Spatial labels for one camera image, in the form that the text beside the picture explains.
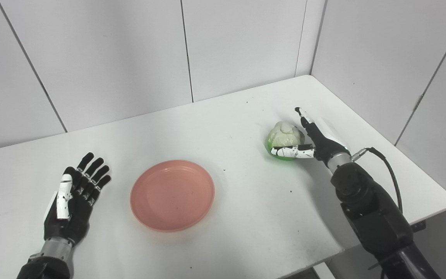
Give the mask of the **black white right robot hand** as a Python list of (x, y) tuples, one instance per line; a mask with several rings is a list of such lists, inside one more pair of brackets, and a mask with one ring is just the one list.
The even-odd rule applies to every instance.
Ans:
[(266, 139), (270, 154), (284, 160), (295, 158), (315, 158), (325, 165), (338, 154), (350, 161), (351, 153), (347, 145), (338, 140), (335, 131), (321, 118), (314, 120), (306, 111), (296, 107), (305, 132), (295, 125), (279, 121), (271, 129)]

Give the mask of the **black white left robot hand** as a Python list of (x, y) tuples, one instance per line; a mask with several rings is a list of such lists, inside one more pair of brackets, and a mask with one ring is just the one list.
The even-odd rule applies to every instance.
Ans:
[(44, 220), (44, 240), (62, 238), (73, 246), (89, 230), (89, 219), (103, 187), (111, 180), (101, 157), (88, 152), (78, 166), (67, 167)]

